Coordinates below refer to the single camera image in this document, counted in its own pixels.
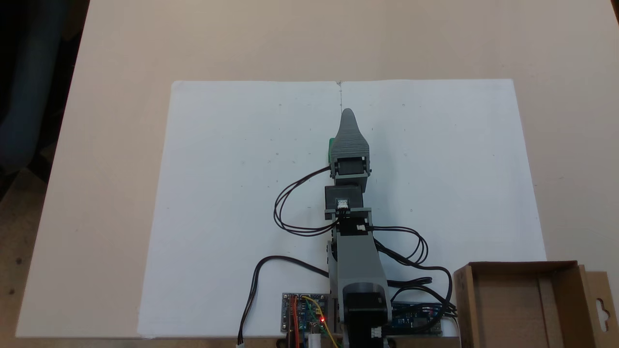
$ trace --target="orange wire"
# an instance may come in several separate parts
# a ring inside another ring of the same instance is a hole
[[[294,296],[294,299],[295,299],[295,304],[292,307],[292,310],[294,312],[293,316],[294,316],[294,322],[295,322],[295,340],[297,342],[297,348],[299,348],[299,318],[297,314],[297,305],[298,305],[297,296]]]

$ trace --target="table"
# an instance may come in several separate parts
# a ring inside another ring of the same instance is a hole
[[[137,337],[174,80],[512,78],[548,259],[619,298],[618,56],[608,0],[92,0],[17,335]]]

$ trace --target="wire connector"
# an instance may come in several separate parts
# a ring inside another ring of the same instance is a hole
[[[370,332],[370,336],[372,338],[382,338],[383,337],[383,328],[378,326],[377,328],[372,328]]]
[[[308,348],[320,348],[320,334],[309,334],[308,335]]]
[[[337,210],[348,209],[348,199],[338,199],[337,200]]]

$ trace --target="gray robotic arm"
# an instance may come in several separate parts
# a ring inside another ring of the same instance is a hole
[[[370,176],[370,147],[351,109],[342,112],[330,149],[333,186],[326,186],[325,218],[337,221],[327,244],[331,294],[337,299],[344,348],[384,347],[381,327],[391,322],[387,279],[363,206]]]

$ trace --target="white poster board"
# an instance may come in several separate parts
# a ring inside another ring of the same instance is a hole
[[[326,269],[329,235],[288,234],[272,211],[282,189],[326,166],[343,108],[354,111],[370,145],[365,206],[376,225],[418,230],[430,247],[425,264],[453,272],[469,261],[545,260],[511,80],[175,82],[141,335],[236,336],[261,258],[292,256]],[[296,189],[284,220],[324,225],[326,185],[325,173]],[[375,236],[401,253],[417,242],[404,233]],[[446,294],[444,274],[381,259],[388,279],[432,276],[430,287]],[[329,283],[292,264],[267,263],[245,337],[282,336],[282,292],[326,293]],[[446,336],[456,334],[443,324]]]

